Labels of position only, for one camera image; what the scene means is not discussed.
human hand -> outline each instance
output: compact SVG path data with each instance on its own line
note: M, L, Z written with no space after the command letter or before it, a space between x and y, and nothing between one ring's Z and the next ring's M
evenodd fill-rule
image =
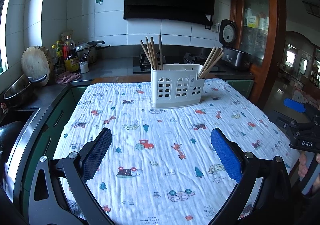
M317 162L320 164L320 154L317 154L316 157ZM306 166L307 163L307 157L305 152L302 152L300 157L299 157L299 170L298 170L298 175L300 177L305 177L307 172L308 172L308 167ZM312 186L312 194L314 194L318 189L320 188L320 175L318 175L317 179L313 183Z

pink rag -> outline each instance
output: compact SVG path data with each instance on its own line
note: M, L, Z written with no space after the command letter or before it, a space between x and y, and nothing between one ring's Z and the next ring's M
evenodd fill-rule
M66 71L56 78L56 83L58 84L66 84L69 82L72 82L74 80L77 80L81 77L81 73L70 73L69 71Z

bundle of chopsticks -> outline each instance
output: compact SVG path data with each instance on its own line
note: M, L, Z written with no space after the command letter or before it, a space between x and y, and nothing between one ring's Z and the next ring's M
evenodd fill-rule
M211 68L218 62L218 60L222 58L222 56L222 49L213 47L201 71L198 73L198 79L205 78L210 72Z
M160 65L158 64L158 56L155 49L155 43L153 42L153 37L150 38L150 42L148 41L148 37L146 37L146 42L147 48L144 46L143 41L140 41L144 53L146 54L151 64L151 67L153 68L153 70L163 70L161 35L159 35Z

pressure cooker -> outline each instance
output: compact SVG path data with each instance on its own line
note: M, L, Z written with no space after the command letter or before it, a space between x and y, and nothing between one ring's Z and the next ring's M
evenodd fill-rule
M94 63L97 61L97 50L104 49L109 46L98 46L97 44L105 44L104 41L93 41L93 42L87 42L87 43L81 43L76 46L76 52L79 58L87 57L88 63Z

glass cabinet door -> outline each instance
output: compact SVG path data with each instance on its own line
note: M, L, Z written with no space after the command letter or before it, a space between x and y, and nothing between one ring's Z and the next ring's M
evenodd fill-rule
M239 49L261 66L268 37L269 0L244 0L244 18Z

